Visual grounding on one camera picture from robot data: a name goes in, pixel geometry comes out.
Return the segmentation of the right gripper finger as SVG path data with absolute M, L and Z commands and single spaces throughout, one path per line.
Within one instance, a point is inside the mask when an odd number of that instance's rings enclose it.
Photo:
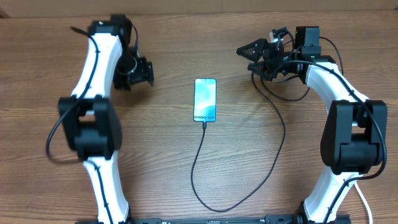
M 250 63 L 248 70 L 259 75 L 266 81 L 272 81 L 272 72 L 264 62 Z
M 250 44 L 238 48 L 236 54 L 256 63 L 262 57 L 267 45 L 268 41 L 266 39 L 257 39 Z

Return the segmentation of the blue screen smartphone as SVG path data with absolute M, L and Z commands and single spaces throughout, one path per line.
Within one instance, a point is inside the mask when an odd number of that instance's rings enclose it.
M 195 80 L 193 120 L 195 122 L 212 123 L 216 121 L 216 90 L 214 78 Z

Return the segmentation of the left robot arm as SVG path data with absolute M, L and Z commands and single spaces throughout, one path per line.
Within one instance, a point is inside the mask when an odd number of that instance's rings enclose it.
M 124 14 L 73 31 L 88 38 L 88 51 L 76 87 L 58 101 L 55 126 L 63 126 L 69 148 L 90 176 L 98 208 L 94 223 L 132 223 L 118 169 L 122 126 L 110 93 L 142 82 L 152 85 L 153 66 L 130 44 L 137 29 Z

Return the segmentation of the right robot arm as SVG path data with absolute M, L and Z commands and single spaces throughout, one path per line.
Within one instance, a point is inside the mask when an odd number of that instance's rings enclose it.
M 293 73 L 323 101 L 327 119 L 320 141 L 324 163 L 311 194 L 293 215 L 267 215 L 266 223 L 350 223 L 337 211 L 359 180 L 379 176 L 385 166 L 387 105 L 370 100 L 344 77 L 343 64 L 322 55 L 318 26 L 274 29 L 269 39 L 257 39 L 237 49 L 248 70 L 261 81 Z

